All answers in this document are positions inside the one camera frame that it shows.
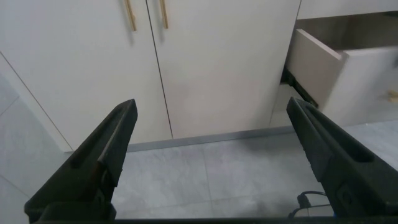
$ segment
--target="floor tile grout line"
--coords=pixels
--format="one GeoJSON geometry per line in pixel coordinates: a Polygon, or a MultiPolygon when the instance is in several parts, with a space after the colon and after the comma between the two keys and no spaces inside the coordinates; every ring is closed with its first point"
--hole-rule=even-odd
{"type": "Polygon", "coordinates": [[[3,111],[3,112],[1,112],[0,113],[0,117],[1,117],[1,115],[3,115],[17,100],[19,99],[19,96],[17,96],[17,98],[15,98],[15,100],[13,100],[12,102],[11,102],[11,104],[9,105],[9,106],[7,106],[7,108],[3,111]]]}
{"type": "Polygon", "coordinates": [[[211,197],[211,192],[210,192],[210,180],[209,180],[209,175],[207,173],[205,150],[203,148],[200,148],[200,150],[203,155],[203,163],[205,164],[205,173],[206,173],[206,180],[207,180],[207,189],[209,191],[211,215],[214,217],[213,198],[211,197]]]}
{"type": "Polygon", "coordinates": [[[19,187],[17,187],[15,184],[13,184],[11,181],[9,181],[7,178],[5,178],[5,176],[0,174],[0,178],[3,178],[6,182],[8,182],[11,186],[15,187],[20,193],[22,193],[23,195],[25,195],[27,198],[30,199],[30,196],[28,196],[27,194],[25,194],[25,192],[23,192],[19,187]]]}

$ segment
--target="black cable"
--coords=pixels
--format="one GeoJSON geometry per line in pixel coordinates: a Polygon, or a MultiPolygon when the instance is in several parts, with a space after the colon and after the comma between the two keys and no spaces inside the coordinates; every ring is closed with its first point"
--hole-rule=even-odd
{"type": "MultiPolygon", "coordinates": [[[[311,206],[311,207],[309,207],[309,208],[324,207],[324,206],[330,206],[330,204],[327,204],[327,205],[314,205],[314,206],[311,206]]],[[[295,210],[293,210],[293,212],[290,212],[290,213],[289,213],[289,215],[287,216],[287,218],[294,218],[294,216],[296,215],[296,213],[297,213],[298,211],[300,211],[301,209],[309,209],[309,208],[296,208],[295,210]]]]}
{"type": "Polygon", "coordinates": [[[317,191],[314,191],[314,190],[309,190],[309,191],[306,191],[306,192],[302,192],[301,194],[302,195],[305,195],[305,194],[317,194],[317,195],[326,196],[326,194],[324,192],[317,192],[317,191]]]}
{"type": "Polygon", "coordinates": [[[298,204],[300,205],[300,208],[296,208],[293,212],[290,212],[287,218],[293,218],[298,211],[304,208],[315,208],[315,207],[322,207],[322,206],[328,206],[328,205],[314,205],[312,206],[308,197],[306,194],[316,194],[316,195],[322,195],[326,196],[324,192],[319,192],[319,191],[314,191],[314,190],[309,190],[309,191],[304,191],[300,195],[297,196],[297,201],[298,204]]]}

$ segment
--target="white drawer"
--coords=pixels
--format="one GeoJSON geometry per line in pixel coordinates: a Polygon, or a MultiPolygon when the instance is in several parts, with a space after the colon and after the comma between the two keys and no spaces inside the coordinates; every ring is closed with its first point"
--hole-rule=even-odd
{"type": "Polygon", "coordinates": [[[297,19],[398,10],[397,0],[302,0],[297,19]]]}
{"type": "Polygon", "coordinates": [[[286,66],[340,125],[398,119],[387,95],[398,91],[397,24],[381,14],[298,23],[286,66]]]}

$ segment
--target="gold cabinet handle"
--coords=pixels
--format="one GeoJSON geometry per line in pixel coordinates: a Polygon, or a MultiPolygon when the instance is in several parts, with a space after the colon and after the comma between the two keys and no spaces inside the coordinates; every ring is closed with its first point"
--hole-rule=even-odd
{"type": "Polygon", "coordinates": [[[167,20],[166,4],[164,3],[164,0],[159,0],[159,1],[160,1],[160,8],[162,10],[163,26],[164,26],[164,29],[168,29],[169,21],[167,20]]]}
{"type": "Polygon", "coordinates": [[[133,31],[136,31],[136,30],[137,30],[137,27],[136,27],[136,17],[135,17],[135,15],[132,13],[131,5],[130,5],[130,0],[124,0],[124,3],[126,4],[127,14],[129,15],[131,29],[132,29],[133,31]]]}

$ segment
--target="grey floor tile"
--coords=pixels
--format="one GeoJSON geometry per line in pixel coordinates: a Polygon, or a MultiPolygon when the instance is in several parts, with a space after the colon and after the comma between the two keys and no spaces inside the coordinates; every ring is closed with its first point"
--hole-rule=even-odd
{"type": "Polygon", "coordinates": [[[116,214],[116,218],[211,218],[211,202],[191,203],[145,210],[123,211],[116,214]]]}
{"type": "Polygon", "coordinates": [[[297,195],[286,191],[212,201],[214,217],[287,217],[299,208],[297,195]]]}
{"type": "Polygon", "coordinates": [[[18,97],[17,92],[0,73],[0,114],[18,97]]]}
{"type": "Polygon", "coordinates": [[[310,217],[332,217],[335,213],[331,206],[313,207],[308,209],[310,217]]]}
{"type": "Polygon", "coordinates": [[[113,204],[137,210],[210,199],[201,145],[127,153],[113,204]]]}
{"type": "Polygon", "coordinates": [[[211,198],[323,190],[295,134],[206,144],[211,198]]]}
{"type": "Polygon", "coordinates": [[[24,205],[28,197],[0,176],[0,223],[26,224],[24,205]]]}
{"type": "Polygon", "coordinates": [[[307,208],[300,209],[299,211],[296,212],[294,215],[295,218],[297,217],[308,217],[310,214],[308,213],[307,208]]]}
{"type": "Polygon", "coordinates": [[[21,99],[0,116],[0,174],[33,196],[69,157],[21,99]]]}

